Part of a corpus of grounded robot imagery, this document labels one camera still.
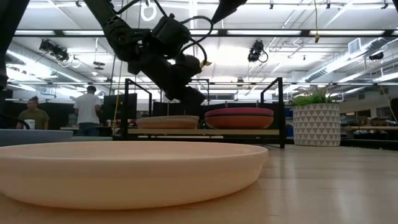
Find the wooden shelf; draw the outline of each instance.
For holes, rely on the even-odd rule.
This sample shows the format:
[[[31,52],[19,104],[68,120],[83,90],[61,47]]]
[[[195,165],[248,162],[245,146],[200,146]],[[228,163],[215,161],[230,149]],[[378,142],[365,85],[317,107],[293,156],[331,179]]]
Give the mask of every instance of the wooden shelf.
[[[278,129],[259,129],[259,130],[232,130],[232,129],[129,129],[129,134],[138,135],[180,135],[180,136],[199,136],[199,135],[279,135]]]

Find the man in white shirt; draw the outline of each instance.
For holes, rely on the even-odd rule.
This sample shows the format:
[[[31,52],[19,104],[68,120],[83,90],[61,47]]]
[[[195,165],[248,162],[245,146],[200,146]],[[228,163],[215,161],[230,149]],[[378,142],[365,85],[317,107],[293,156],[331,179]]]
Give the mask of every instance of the man in white shirt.
[[[79,124],[79,136],[98,136],[98,126],[100,119],[98,113],[101,110],[100,98],[95,95],[97,89],[94,86],[87,87],[87,94],[79,96],[75,100],[75,113],[77,114],[77,123]]]

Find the plate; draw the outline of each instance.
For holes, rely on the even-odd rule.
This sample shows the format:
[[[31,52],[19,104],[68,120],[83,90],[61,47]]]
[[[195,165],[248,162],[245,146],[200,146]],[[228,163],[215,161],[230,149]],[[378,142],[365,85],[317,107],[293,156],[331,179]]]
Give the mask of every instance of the plate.
[[[274,112],[264,108],[224,108],[207,112],[205,122],[216,129],[264,129],[274,122]]]
[[[21,202],[120,210],[180,205],[239,191],[264,147],[210,142],[65,142],[0,149],[0,191]]]
[[[159,116],[138,119],[136,124],[141,129],[196,129],[198,120],[197,116]]]

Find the white planter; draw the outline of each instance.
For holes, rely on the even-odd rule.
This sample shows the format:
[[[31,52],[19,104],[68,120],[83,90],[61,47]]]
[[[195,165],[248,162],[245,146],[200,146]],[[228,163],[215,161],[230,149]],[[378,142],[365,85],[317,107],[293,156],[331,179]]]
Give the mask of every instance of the white planter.
[[[294,144],[300,146],[339,146],[340,111],[338,104],[319,103],[295,106]]]

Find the black robotic arm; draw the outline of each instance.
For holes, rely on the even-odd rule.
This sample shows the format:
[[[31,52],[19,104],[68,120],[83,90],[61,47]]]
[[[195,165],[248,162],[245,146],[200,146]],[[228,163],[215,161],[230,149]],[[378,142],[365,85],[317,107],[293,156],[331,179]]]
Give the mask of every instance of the black robotic arm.
[[[7,23],[7,34],[4,36],[10,37],[6,42],[0,43],[0,50],[2,51],[0,52],[0,60],[2,59],[2,62],[0,62],[0,89],[7,84],[4,66],[6,49],[29,2],[29,0],[22,0],[21,4],[17,6],[11,3],[12,0],[5,1],[8,2],[5,6],[14,7],[18,10],[18,13],[16,16],[16,12],[8,11],[11,16],[0,18],[1,23]],[[220,5],[212,19],[195,16],[182,22],[176,21],[173,14],[166,15],[161,5],[157,0],[154,0],[164,16],[152,31],[149,29],[132,29],[118,17],[118,14],[140,2],[140,0],[131,1],[119,12],[114,10],[111,0],[84,0],[84,2],[101,25],[104,35],[116,56],[128,63],[130,73],[135,75],[139,72],[145,73],[159,88],[165,91],[166,97],[170,100],[178,99],[184,104],[200,105],[205,97],[196,89],[187,86],[191,77],[201,72],[200,61],[194,56],[184,55],[183,51],[195,44],[200,46],[199,42],[205,37],[198,41],[193,40],[184,23],[192,19],[206,19],[210,23],[210,33],[214,23],[232,14],[240,5],[246,3],[246,0],[220,0]],[[11,17],[17,17],[18,21],[12,20],[12,22],[9,22]],[[183,48],[189,41],[193,43]],[[206,52],[203,47],[200,46],[200,48],[205,55],[205,64]],[[169,63],[168,59],[174,59],[175,64]]]

